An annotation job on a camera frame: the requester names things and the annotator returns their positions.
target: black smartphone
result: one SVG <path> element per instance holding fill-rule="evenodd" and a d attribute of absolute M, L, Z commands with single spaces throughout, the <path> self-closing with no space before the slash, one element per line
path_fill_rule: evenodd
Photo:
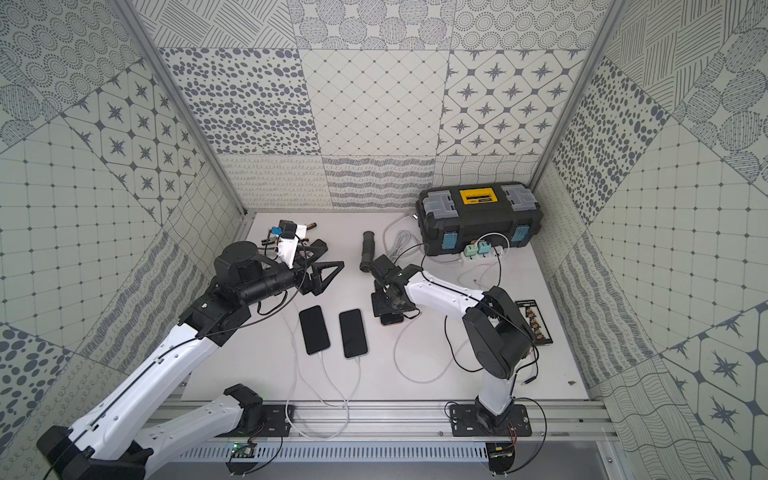
<path fill-rule="evenodd" d="M 326 321 L 320 305 L 299 312 L 301 333 L 304 335 L 306 354 L 313 355 L 331 347 Z"/>
<path fill-rule="evenodd" d="M 360 309 L 347 310 L 339 314 L 341 326 L 341 341 L 344 345 L 344 356 L 348 359 L 368 353 L 366 331 L 362 327 Z"/>

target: white table surface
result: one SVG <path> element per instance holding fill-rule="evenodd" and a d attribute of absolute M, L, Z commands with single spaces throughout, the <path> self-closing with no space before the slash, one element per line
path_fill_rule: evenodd
<path fill-rule="evenodd" d="M 344 269 L 320 296 L 311 293 L 297 295 L 291 305 L 272 318 L 235 333 L 224 347 L 198 366 L 190 377 L 182 396 L 183 400 L 211 400 L 227 387 L 237 383 L 249 386 L 267 401 L 285 400 L 293 381 L 293 347 L 285 319 L 294 329 L 296 347 L 299 350 L 301 373 L 314 389 L 326 400 L 338 400 L 339 395 L 323 375 L 319 356 L 308 356 L 298 326 L 298 311 L 321 305 L 331 347 L 323 352 L 326 368 L 336 386 L 348 395 L 357 380 L 357 366 L 354 360 L 344 358 L 339 313 L 359 308 L 362 311 L 368 339 L 369 352 L 360 357 L 362 379 L 355 394 L 355 400 L 468 400 L 474 399 L 482 384 L 482 372 L 468 373 L 451 365 L 445 375 L 436 382 L 426 385 L 404 379 L 397 372 L 392 361 L 392 347 L 404 323 L 383 326 L 373 316 L 370 294 L 373 291 L 373 277 L 359 270 L 362 251 L 362 232 L 371 230 L 376 234 L 376 256 L 384 251 L 382 232 L 394 219 L 402 214 L 346 214 L 346 213 L 281 213 L 257 214 L 248 240 L 260 245 L 267 229 L 276 226 L 280 219 L 296 223 L 317 222 L 317 228 L 308 232 L 310 243 L 322 239 L 328 244 L 328 252 L 318 261 L 343 260 Z M 394 243 L 399 230 L 411 230 L 420 238 L 416 220 L 407 217 L 387 232 L 388 245 Z M 398 265 L 419 264 L 422 255 L 417 253 Z M 450 260 L 455 256 L 438 257 Z M 574 361 L 573 353 L 565 339 L 563 327 L 554 309 L 551 297 L 541 275 L 536 256 L 530 245 L 513 248 L 502 261 L 501 287 L 506 289 L 513 300 L 536 300 L 554 343 L 540 346 L 538 378 L 529 385 L 515 387 L 515 395 L 533 399 L 588 399 L 587 391 Z M 460 263 L 437 264 L 424 262 L 425 270 L 452 283 L 458 283 L 458 275 L 470 266 Z M 462 278 L 471 286 L 477 274 Z M 495 285 L 498 267 L 491 268 L 481 280 L 485 285 Z M 262 311 L 279 302 L 282 295 L 263 303 Z M 251 306 L 251 320 L 259 318 L 256 306 Z M 445 365 L 452 361 L 451 353 L 443 333 L 444 316 L 424 310 L 414 324 L 400 339 L 397 359 L 403 372 L 413 379 L 427 380 L 437 376 Z M 448 318 L 448 335 L 454 349 L 465 340 L 467 334 L 461 319 Z M 456 355 L 459 362 L 468 369 L 478 368 L 472 348 L 467 345 Z M 317 400 L 310 388 L 299 381 L 292 400 Z"/>

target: patterned wall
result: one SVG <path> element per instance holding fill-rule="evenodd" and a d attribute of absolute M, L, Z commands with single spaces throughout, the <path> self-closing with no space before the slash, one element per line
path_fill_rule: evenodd
<path fill-rule="evenodd" d="M 0 5 L 0 478 L 103 399 L 241 215 L 107 2 Z"/>
<path fill-rule="evenodd" d="M 768 478 L 768 2 L 633 0 L 533 240 L 638 478 Z"/>
<path fill-rule="evenodd" d="M 610 0 L 134 4 L 247 207 L 407 210 L 530 181 Z"/>

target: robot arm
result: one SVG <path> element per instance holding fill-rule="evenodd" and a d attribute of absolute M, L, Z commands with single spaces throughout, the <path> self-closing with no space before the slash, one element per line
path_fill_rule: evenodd
<path fill-rule="evenodd" d="M 297 232 L 306 227 L 281 220 L 273 229 L 280 262 L 259 254 L 251 242 L 225 248 L 205 293 L 149 357 L 70 428 L 53 426 L 41 435 L 38 449 L 59 478 L 141 480 L 205 440 L 227 432 L 250 434 L 263 424 L 261 397 L 236 385 L 206 406 L 142 429 L 179 382 L 244 325 L 249 305 L 292 287 L 320 295 L 344 267 L 344 262 L 317 262 L 328 250 L 322 240 L 302 243 L 297 252 Z M 334 270 L 323 279 L 326 268 Z"/>
<path fill-rule="evenodd" d="M 399 314 L 427 306 L 460 318 L 480 365 L 483 386 L 477 398 L 478 420 L 494 431 L 511 406 L 517 365 L 529 354 L 534 332 L 520 310 L 501 288 L 472 290 L 440 280 L 416 265 L 396 266 L 386 255 L 372 262 L 371 273 L 379 296 L 386 298 L 385 314 Z M 374 311 L 381 310 L 374 301 Z M 499 319 L 496 326 L 490 318 Z"/>

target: vent grille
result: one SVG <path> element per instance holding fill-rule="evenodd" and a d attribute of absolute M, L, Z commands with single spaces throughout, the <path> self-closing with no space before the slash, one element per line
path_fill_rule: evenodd
<path fill-rule="evenodd" d="M 258 442 L 254 458 L 232 462 L 258 462 L 272 458 L 278 442 Z M 175 462 L 225 462 L 232 443 L 206 442 L 188 450 Z M 275 462 L 477 462 L 488 457 L 483 442 L 334 442 L 317 445 L 285 442 Z"/>

